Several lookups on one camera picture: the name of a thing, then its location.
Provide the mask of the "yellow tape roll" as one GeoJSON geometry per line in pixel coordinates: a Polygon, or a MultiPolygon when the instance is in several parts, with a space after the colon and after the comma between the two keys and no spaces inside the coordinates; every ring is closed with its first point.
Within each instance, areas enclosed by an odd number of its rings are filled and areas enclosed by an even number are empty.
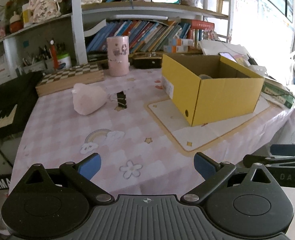
{"type": "Polygon", "coordinates": [[[206,75],[206,74],[201,74],[201,75],[199,75],[199,78],[200,78],[201,80],[212,79],[212,77],[210,77],[210,76],[208,76],[208,75],[206,75]]]}

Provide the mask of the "pink checkered table mat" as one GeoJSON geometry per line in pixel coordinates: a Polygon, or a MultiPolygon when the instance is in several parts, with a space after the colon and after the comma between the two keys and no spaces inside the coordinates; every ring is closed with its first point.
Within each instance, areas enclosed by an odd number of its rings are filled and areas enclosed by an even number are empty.
{"type": "Polygon", "coordinates": [[[71,90],[40,97],[20,141],[11,186],[34,163],[56,168],[97,152],[102,167],[93,181],[109,193],[181,195],[202,181],[193,167],[196,152],[216,162],[238,163],[269,143],[280,128],[295,124],[295,107],[269,104],[230,133],[223,123],[183,124],[185,140],[179,142],[154,114],[159,102],[167,100],[161,77],[160,70],[107,77],[100,86],[108,100],[88,116],[75,112],[71,90]],[[126,95],[126,109],[118,107],[120,91],[126,95]]]}

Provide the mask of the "pink plush toy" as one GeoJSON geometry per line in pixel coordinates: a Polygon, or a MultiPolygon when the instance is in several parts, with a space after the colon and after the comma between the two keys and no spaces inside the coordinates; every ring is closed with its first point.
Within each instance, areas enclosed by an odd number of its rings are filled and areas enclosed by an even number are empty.
{"type": "Polygon", "coordinates": [[[98,85],[76,83],[72,89],[74,110],[89,115],[101,108],[108,99],[107,92],[98,85]]]}

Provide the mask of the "black binder clip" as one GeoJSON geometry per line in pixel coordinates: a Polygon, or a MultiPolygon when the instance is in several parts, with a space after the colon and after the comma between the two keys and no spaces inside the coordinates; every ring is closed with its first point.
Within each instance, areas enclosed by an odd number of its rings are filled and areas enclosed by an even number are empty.
{"type": "Polygon", "coordinates": [[[118,107],[126,109],[127,108],[127,101],[126,101],[125,93],[123,91],[120,91],[116,95],[117,95],[118,107]]]}

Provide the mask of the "yellow cardboard box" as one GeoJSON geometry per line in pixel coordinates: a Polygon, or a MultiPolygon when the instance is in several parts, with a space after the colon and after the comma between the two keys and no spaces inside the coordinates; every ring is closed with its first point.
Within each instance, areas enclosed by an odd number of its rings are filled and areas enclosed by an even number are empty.
{"type": "Polygon", "coordinates": [[[254,112],[265,79],[219,55],[162,58],[162,86],[191,126],[254,112]],[[201,80],[206,74],[212,79],[201,80]]]}

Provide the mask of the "wooden chess board box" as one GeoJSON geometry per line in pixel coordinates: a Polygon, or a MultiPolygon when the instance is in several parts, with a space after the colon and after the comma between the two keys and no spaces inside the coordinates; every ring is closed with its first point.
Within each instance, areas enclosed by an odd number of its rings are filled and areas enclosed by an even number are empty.
{"type": "Polygon", "coordinates": [[[47,74],[36,86],[38,96],[45,96],[73,88],[76,83],[91,84],[105,79],[99,64],[83,64],[47,74]]]}

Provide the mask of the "black electronic keyboard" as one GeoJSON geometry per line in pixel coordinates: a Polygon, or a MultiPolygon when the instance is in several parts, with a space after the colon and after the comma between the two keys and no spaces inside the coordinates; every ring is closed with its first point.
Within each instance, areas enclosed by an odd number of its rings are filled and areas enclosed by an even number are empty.
{"type": "Polygon", "coordinates": [[[0,85],[0,139],[24,131],[38,100],[40,71],[31,72],[0,85]]]}

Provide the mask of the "smartphone on papers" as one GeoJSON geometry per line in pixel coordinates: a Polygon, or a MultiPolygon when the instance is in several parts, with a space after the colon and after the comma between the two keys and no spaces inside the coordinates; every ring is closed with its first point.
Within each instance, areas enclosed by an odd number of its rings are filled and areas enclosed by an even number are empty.
{"type": "Polygon", "coordinates": [[[220,52],[219,55],[222,56],[222,57],[225,57],[226,59],[229,59],[229,60],[237,63],[235,58],[228,52],[220,52]]]}

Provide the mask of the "white green lidded jar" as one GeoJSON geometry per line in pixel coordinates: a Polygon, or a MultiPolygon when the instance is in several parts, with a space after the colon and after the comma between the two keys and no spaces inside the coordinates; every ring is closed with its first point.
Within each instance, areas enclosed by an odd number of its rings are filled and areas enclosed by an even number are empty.
{"type": "Polygon", "coordinates": [[[69,53],[61,54],[57,56],[58,70],[69,69],[72,67],[71,58],[69,53]]]}

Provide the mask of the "white pen holder box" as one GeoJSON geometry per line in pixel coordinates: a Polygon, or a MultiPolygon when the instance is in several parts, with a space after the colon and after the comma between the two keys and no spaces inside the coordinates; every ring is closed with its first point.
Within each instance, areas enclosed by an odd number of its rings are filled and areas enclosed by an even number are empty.
{"type": "Polygon", "coordinates": [[[44,61],[38,61],[30,66],[25,66],[23,67],[24,73],[30,73],[30,72],[45,72],[46,70],[46,65],[44,61]]]}

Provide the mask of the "red orange bottle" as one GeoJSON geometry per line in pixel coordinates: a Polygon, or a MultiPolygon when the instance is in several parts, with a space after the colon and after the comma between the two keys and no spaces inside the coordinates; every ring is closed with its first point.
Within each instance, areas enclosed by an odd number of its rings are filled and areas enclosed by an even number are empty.
{"type": "Polygon", "coordinates": [[[56,52],[56,46],[55,46],[54,40],[50,41],[50,51],[51,51],[51,56],[54,63],[54,69],[58,70],[59,64],[58,64],[57,52],[56,52]]]}

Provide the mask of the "black glasses case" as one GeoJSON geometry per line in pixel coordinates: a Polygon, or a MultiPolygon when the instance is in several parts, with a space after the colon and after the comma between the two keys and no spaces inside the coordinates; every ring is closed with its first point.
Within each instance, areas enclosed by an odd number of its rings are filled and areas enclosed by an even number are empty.
{"type": "Polygon", "coordinates": [[[137,69],[156,69],[162,67],[162,56],[152,54],[135,55],[132,57],[132,65],[137,69]]]}

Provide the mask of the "pink cylindrical container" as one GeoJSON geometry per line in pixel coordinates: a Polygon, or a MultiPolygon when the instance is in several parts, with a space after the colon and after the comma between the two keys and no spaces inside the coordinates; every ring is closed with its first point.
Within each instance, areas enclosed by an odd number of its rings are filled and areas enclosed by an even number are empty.
{"type": "Polygon", "coordinates": [[[129,73],[129,43],[128,36],[113,36],[107,38],[108,69],[111,76],[124,76],[129,73]]]}

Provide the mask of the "orange white medicine box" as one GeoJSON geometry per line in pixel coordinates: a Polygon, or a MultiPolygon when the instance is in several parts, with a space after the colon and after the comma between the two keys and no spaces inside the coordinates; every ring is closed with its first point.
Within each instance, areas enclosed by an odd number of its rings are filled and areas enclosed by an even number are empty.
{"type": "Polygon", "coordinates": [[[186,53],[193,46],[194,41],[192,39],[172,38],[163,46],[163,51],[166,53],[186,53]]]}

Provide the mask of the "white bookshelf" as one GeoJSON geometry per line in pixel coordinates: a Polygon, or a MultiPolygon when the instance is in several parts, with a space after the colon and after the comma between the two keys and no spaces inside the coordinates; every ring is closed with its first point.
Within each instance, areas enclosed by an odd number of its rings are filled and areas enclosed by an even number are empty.
{"type": "Polygon", "coordinates": [[[71,1],[72,13],[63,15],[59,19],[65,17],[71,19],[74,54],[77,64],[88,62],[83,31],[86,22],[100,21],[103,18],[115,20],[117,18],[142,17],[146,20],[155,20],[159,16],[166,16],[168,19],[176,17],[187,19],[217,18],[230,21],[229,15],[180,4],[134,1],[81,5],[81,0],[71,1]]]}

